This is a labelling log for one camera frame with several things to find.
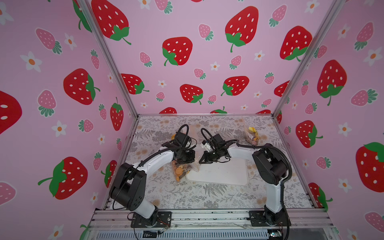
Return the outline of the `ziploc bag with cookies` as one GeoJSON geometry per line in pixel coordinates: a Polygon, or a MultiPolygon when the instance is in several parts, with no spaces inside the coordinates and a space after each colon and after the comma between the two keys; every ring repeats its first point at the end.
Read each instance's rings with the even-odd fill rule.
{"type": "Polygon", "coordinates": [[[199,172],[200,164],[197,161],[189,164],[179,164],[177,161],[172,161],[172,169],[177,182],[184,178],[190,171],[199,172]]]}

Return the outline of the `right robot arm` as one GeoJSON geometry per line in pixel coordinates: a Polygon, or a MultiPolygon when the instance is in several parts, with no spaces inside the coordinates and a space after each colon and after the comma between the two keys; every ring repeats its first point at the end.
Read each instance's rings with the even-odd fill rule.
{"type": "Polygon", "coordinates": [[[266,184],[267,200],[261,221],[269,226],[279,224],[291,225],[285,204],[285,183],[292,177],[292,166],[286,155],[271,144],[247,146],[238,140],[225,141],[217,134],[203,140],[201,147],[205,150],[199,160],[200,164],[218,163],[219,159],[238,158],[255,162],[260,177],[266,184]]]}

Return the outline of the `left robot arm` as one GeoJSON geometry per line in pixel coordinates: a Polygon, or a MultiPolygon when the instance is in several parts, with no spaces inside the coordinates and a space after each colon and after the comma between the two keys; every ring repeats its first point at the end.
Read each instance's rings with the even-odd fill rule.
{"type": "Polygon", "coordinates": [[[175,138],[162,144],[149,157],[133,165],[122,164],[112,183],[109,196],[124,208],[148,221],[156,221],[158,208],[145,199],[147,177],[164,165],[176,161],[189,164],[195,161],[195,146],[188,134],[179,132],[175,138]]]}

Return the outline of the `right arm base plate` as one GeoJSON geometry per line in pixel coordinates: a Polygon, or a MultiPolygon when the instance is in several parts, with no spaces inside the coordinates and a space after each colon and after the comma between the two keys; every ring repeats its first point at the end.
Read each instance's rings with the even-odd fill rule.
{"type": "Polygon", "coordinates": [[[249,221],[253,227],[290,227],[291,221],[287,213],[270,211],[249,211],[249,221]]]}

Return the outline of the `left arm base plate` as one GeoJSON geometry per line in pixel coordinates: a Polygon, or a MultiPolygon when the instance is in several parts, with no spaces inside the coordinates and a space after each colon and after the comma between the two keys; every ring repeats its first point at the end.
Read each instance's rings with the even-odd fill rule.
{"type": "Polygon", "coordinates": [[[168,228],[172,221],[172,212],[160,211],[155,212],[156,215],[151,216],[149,219],[134,213],[131,218],[132,228],[168,228]]]}

